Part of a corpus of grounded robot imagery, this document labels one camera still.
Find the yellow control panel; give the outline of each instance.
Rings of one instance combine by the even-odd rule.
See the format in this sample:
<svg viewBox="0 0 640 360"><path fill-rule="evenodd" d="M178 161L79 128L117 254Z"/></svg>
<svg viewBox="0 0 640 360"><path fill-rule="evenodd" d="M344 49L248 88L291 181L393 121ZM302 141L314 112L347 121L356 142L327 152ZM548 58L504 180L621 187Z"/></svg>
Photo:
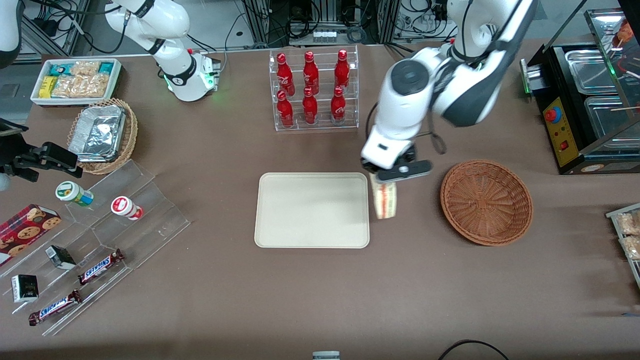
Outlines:
<svg viewBox="0 0 640 360"><path fill-rule="evenodd" d="M545 117L545 123L558 163L563 167L577 158L579 153L569 122L564 115L564 108L560 98L552 102L542 115Z"/></svg>

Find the table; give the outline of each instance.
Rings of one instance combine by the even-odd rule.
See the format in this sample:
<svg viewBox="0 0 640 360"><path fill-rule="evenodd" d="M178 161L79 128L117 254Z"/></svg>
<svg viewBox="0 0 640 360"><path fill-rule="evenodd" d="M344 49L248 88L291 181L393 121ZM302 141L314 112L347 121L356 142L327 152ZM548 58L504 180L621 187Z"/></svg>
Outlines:
<svg viewBox="0 0 640 360"><path fill-rule="evenodd" d="M528 40L519 58L542 40ZM393 53L360 46L364 123ZM59 335L43 338L0 300L1 359L435 359L465 338L512 359L628 359L640 355L640 291L606 212L638 202L640 175L556 173L543 121L523 94L517 61L481 124L436 119L449 152L426 138L432 174L398 183L397 216L376 220L361 250L262 249L253 242L258 181L265 172L362 172L357 133L280 134L273 129L268 51L231 53L220 90L182 103L156 77L151 57L120 58L119 97L140 122L133 158L193 223ZM77 108L29 116L29 143L63 144ZM455 164L486 158L518 174L534 201L520 241L502 248L458 235L439 205ZM42 172L0 193L0 218L31 202L58 208ZM88 188L100 177L84 176ZM449 359L496 359L476 345Z"/></svg>

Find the small black box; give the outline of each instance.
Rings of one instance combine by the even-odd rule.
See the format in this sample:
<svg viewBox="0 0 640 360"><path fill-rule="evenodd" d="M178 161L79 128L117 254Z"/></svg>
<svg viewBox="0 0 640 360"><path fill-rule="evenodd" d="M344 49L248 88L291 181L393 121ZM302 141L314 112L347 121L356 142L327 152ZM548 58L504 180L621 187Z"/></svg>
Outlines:
<svg viewBox="0 0 640 360"><path fill-rule="evenodd" d="M11 278L13 302L38 300L38 279L35 275L16 275Z"/></svg>
<svg viewBox="0 0 640 360"><path fill-rule="evenodd" d="M51 245L47 247L45 250L49 259L53 263L53 266L62 270L71 270L75 267L76 262L73 260L71 255L69 255L69 251L66 249Z"/></svg>

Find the wicker basket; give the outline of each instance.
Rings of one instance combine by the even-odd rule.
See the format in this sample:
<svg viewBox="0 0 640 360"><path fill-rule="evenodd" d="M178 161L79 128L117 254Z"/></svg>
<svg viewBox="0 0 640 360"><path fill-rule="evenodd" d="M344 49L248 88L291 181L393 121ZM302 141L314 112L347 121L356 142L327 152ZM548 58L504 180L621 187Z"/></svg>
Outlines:
<svg viewBox="0 0 640 360"><path fill-rule="evenodd" d="M133 148L136 146L136 136L138 135L138 120L136 119L136 114L133 113L129 105L120 100L120 99L109 99L105 101L96 102L95 104L89 105L89 107L96 106L108 106L108 105L117 105L121 106L127 112L127 118L124 123L124 135L122 137L122 141L120 142L120 154L116 158L115 161L111 163L81 163L78 162L78 165L84 169L85 172L94 175L105 175L110 172L118 170L124 163L126 163L129 158L131 158L131 154L133 153ZM76 116L76 121L71 125L71 131L67 136L67 146L71 143L71 139L74 136L74 132L76 131L76 124L78 123L78 118L80 114Z"/></svg>
<svg viewBox="0 0 640 360"><path fill-rule="evenodd" d="M522 180L487 160L454 166L440 189L442 210L467 239L502 246L521 238L531 225L533 205Z"/></svg>

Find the green and white cup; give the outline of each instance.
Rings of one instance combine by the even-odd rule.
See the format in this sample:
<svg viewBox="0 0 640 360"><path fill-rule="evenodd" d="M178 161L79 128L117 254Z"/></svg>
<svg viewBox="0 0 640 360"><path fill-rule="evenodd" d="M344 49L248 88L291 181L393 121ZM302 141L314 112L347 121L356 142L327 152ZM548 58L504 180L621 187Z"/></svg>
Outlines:
<svg viewBox="0 0 640 360"><path fill-rule="evenodd" d="M89 206L93 202L93 193L73 181L65 181L58 185L56 197L62 201L75 202L80 206Z"/></svg>

